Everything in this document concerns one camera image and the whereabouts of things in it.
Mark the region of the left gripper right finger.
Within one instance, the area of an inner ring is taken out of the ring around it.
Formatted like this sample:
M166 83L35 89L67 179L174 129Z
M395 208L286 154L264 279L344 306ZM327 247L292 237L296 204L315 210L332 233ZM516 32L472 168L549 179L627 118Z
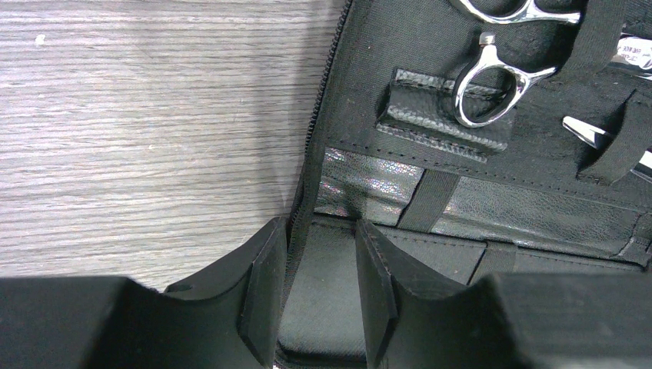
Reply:
M369 368L649 368L651 276L494 273L466 286L355 226Z

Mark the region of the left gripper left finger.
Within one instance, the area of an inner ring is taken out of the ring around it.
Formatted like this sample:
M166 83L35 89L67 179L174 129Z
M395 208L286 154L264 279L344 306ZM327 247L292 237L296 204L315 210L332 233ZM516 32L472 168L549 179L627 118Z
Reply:
M4 278L3 368L270 368L286 220L164 292L126 277Z

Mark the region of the silver scissors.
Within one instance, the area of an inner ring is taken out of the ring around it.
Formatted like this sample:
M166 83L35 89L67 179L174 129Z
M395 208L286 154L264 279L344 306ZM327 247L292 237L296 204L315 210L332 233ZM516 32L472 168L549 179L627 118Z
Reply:
M651 78L649 1L508 1L501 12L479 1L451 4L487 26L452 89L451 114L466 128L500 121L544 79L569 83L605 68Z
M640 133L628 121L616 135L571 116L562 125L597 152L595 160L580 168L580 180L612 185L632 173L651 182L651 133Z

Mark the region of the black zip tool case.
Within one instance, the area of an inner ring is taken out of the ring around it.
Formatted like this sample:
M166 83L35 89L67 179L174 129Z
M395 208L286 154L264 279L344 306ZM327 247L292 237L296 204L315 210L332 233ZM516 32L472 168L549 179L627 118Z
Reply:
M279 367L369 368L359 221L466 286L494 273L651 276L651 182L580 180L597 152L562 125L651 133L651 78L544 79L500 121L466 128L452 89L487 26L452 2L345 4L292 213Z

